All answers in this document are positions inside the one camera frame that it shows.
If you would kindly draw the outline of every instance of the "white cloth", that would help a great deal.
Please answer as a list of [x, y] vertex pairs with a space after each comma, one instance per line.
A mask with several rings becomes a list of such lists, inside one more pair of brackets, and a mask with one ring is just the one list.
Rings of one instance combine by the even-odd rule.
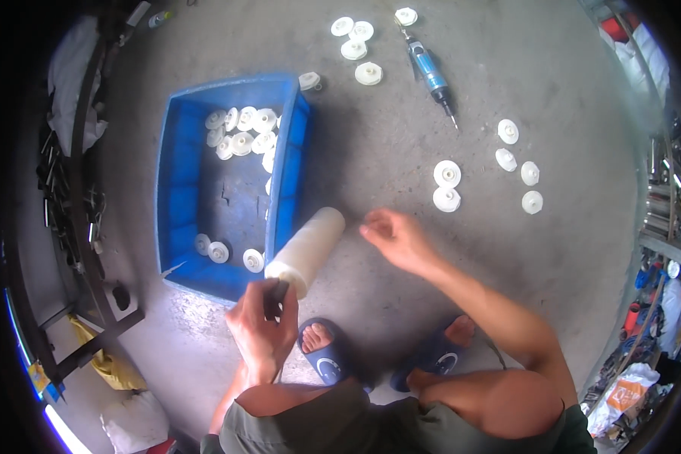
[[151, 391], [110, 404], [101, 413], [101, 424], [116, 454], [149, 449], [169, 436], [169, 419]]
[[[96, 31], [98, 20], [93, 16], [82, 16], [66, 33], [51, 57], [48, 67], [48, 94], [55, 91], [52, 118], [48, 125], [56, 132], [63, 153], [70, 156], [70, 144], [73, 138], [73, 122], [81, 93], [83, 76], [99, 40]], [[103, 135], [108, 122], [98, 121], [93, 104], [93, 97], [101, 84], [101, 73], [96, 71], [93, 79], [89, 110], [86, 114], [86, 127], [83, 132], [83, 149], [85, 152]]]
[[681, 326], [681, 281], [678, 279], [669, 280], [663, 287], [663, 298], [661, 299], [661, 309], [663, 309], [664, 323], [661, 328], [661, 335], [656, 342], [661, 351], [673, 353], [676, 350], [676, 333]]
[[[618, 59], [623, 65], [623, 72], [625, 72], [633, 90], [638, 94], [648, 95], [648, 82], [645, 79], [643, 69], [638, 65], [633, 44], [630, 41], [626, 44], [614, 42], [602, 28], [600, 29], [600, 36], [615, 50]], [[658, 96], [661, 99], [661, 103], [664, 104], [666, 101], [666, 90], [668, 90], [670, 83], [668, 61], [659, 45], [654, 41], [651, 33], [643, 24], [640, 24], [633, 31], [633, 39], [636, 40], [638, 48], [641, 49], [641, 54], [648, 65], [648, 70], [651, 71], [651, 76], [654, 78]]]

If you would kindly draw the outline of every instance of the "plastic bag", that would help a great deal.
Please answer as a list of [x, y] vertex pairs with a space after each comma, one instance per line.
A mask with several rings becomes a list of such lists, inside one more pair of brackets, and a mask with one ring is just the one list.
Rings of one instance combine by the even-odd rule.
[[[73, 324], [78, 342], [83, 345], [96, 337], [96, 332], [86, 323], [81, 322], [75, 315], [68, 314], [68, 320]], [[91, 366], [99, 373], [106, 383], [113, 389], [146, 389], [144, 377], [126, 359], [108, 354], [103, 349], [96, 352], [91, 359]]]
[[588, 415], [590, 435], [599, 437], [605, 434], [608, 427], [618, 421], [623, 412], [635, 405], [660, 376], [661, 374], [645, 363], [636, 362], [629, 365], [603, 395], [598, 407]]
[[169, 435], [169, 420], [151, 391], [110, 404], [101, 413], [101, 425], [116, 454], [149, 449], [164, 443]]

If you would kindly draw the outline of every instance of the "shorts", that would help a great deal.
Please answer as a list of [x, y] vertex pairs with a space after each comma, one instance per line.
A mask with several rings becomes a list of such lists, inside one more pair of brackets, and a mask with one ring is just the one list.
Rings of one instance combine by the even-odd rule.
[[363, 387], [342, 383], [310, 402], [256, 418], [239, 404], [227, 411], [219, 436], [202, 438], [202, 454], [319, 454], [352, 452], [551, 452], [565, 412], [547, 432], [518, 440], [485, 434], [441, 403], [421, 408], [415, 397], [370, 403]]

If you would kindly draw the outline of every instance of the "white plastic cylinder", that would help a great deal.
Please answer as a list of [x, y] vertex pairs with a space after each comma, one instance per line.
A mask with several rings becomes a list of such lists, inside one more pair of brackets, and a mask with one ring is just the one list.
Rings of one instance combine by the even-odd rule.
[[344, 229], [340, 211], [329, 206], [320, 208], [265, 266], [265, 277], [287, 280], [295, 286], [298, 299], [305, 298]]

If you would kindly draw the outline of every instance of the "slide sandal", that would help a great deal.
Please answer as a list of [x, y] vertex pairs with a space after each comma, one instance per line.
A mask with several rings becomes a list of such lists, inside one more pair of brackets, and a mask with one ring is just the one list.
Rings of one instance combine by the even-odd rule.
[[[313, 323], [320, 323], [325, 326], [333, 340], [320, 350], [306, 353], [303, 351], [303, 331]], [[323, 383], [332, 386], [350, 376], [359, 378], [359, 374], [350, 358], [351, 352], [348, 350], [348, 341], [345, 339], [344, 332], [336, 323], [319, 317], [306, 320], [298, 328], [297, 344], [300, 353], [308, 359], [310, 365], [318, 372]]]
[[390, 377], [389, 385], [391, 388], [398, 392], [410, 392], [408, 385], [406, 385], [406, 377], [415, 368], [436, 375], [446, 375], [454, 368], [465, 348], [450, 341], [445, 336], [444, 331], [458, 317], [459, 315], [454, 315], [441, 323], [436, 331], [416, 348], [416, 353], [408, 357], [396, 369]]

